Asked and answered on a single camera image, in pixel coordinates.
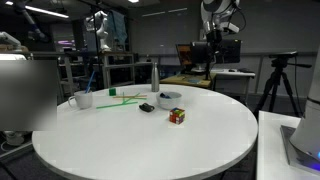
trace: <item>white bowl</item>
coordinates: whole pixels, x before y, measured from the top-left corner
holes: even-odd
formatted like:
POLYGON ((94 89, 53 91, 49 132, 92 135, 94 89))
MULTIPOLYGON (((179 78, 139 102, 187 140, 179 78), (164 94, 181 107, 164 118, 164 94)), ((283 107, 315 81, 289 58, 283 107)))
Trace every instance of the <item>white bowl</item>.
POLYGON ((181 97, 182 95, 177 92, 159 92, 157 93, 157 102, 161 108, 171 110, 179 106, 181 97), (161 93, 169 96, 171 99, 160 97, 161 93))

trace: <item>metal water bottle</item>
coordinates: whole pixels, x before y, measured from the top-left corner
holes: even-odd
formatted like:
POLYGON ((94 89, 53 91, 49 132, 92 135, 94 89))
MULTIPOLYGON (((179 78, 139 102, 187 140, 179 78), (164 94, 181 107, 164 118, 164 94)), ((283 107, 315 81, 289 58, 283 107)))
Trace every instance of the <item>metal water bottle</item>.
POLYGON ((151 74, 151 90, 152 92, 158 92, 159 91, 159 71, 158 71, 158 64, 153 63, 152 66, 152 74, 151 74))

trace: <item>white mug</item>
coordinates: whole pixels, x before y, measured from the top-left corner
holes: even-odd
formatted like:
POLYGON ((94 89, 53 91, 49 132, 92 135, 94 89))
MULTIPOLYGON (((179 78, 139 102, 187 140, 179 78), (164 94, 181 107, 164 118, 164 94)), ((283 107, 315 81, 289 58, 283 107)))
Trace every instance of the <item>white mug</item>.
POLYGON ((88 92, 87 94, 85 91, 74 93, 74 96, 68 99, 69 106, 73 107, 70 103, 71 99, 76 99, 77 106, 80 109, 88 109, 92 106, 92 92, 88 92))

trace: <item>rubik's cube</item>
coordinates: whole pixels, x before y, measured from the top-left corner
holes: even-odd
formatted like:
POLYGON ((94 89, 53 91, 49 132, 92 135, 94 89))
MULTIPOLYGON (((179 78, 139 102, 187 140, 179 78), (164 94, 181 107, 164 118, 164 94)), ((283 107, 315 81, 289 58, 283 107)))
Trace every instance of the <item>rubik's cube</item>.
POLYGON ((170 111, 170 122, 181 124, 185 118, 185 111, 183 109, 174 108, 170 111))

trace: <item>monitor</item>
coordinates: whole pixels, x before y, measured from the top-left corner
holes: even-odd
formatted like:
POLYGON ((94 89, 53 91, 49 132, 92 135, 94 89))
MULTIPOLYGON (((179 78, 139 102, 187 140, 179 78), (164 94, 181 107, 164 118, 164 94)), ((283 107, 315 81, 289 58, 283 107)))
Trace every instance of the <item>monitor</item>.
MULTIPOLYGON (((190 46, 192 63, 203 64, 209 60, 207 42, 191 42, 190 46)), ((241 40, 222 40, 216 64, 239 63, 240 51, 241 40)))
POLYGON ((176 46, 181 65, 192 65, 190 44, 177 44, 176 46))

